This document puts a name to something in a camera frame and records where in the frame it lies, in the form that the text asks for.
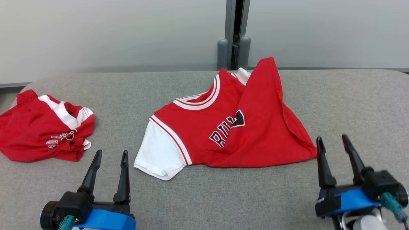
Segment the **teal connector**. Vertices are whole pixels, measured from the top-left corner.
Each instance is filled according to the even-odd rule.
[[[75,225],[75,217],[73,216],[66,216],[61,223],[58,230],[72,230]]]
[[[388,192],[383,193],[381,202],[385,208],[389,209],[395,215],[395,218],[399,223],[406,223],[408,215],[403,211],[402,206],[392,194]]]

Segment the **clothing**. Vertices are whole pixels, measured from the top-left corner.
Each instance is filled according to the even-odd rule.
[[[10,160],[48,158],[79,161],[91,147],[94,113],[85,107],[38,97],[33,90],[17,95],[17,105],[0,115],[0,151]]]
[[[261,60],[251,75],[222,69],[207,93],[176,99],[149,120],[134,166],[162,180],[188,165],[267,167],[316,156],[283,103],[273,58]]]

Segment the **white wall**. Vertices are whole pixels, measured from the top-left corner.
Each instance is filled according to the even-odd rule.
[[[0,0],[0,84],[216,70],[225,0]]]
[[[251,0],[249,67],[409,68],[408,0]]]

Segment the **gray partition foot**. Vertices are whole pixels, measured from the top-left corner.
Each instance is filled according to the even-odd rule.
[[[247,70],[250,52],[250,42],[251,39],[248,36],[243,36],[240,38],[240,42],[238,45],[237,68],[243,68]]]
[[[217,70],[228,68],[229,60],[229,42],[227,39],[221,39],[217,42]]]

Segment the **gray fabric surface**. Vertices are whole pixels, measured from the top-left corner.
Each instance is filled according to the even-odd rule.
[[[90,108],[96,117],[92,147],[80,162],[35,163],[0,155],[0,229],[39,230],[40,212],[81,184],[95,152],[103,150],[97,201],[111,201],[119,161],[133,162],[148,118],[176,97],[207,90],[216,72],[73,74],[27,86],[39,95]],[[364,163],[389,170],[409,187],[409,76],[388,70],[280,71],[284,101],[314,140],[323,137],[339,184],[352,182],[341,134],[347,133]],[[258,169],[189,166],[170,181],[130,169],[131,210],[137,228],[332,229],[315,216],[316,160]],[[389,229],[401,229],[385,211]]]

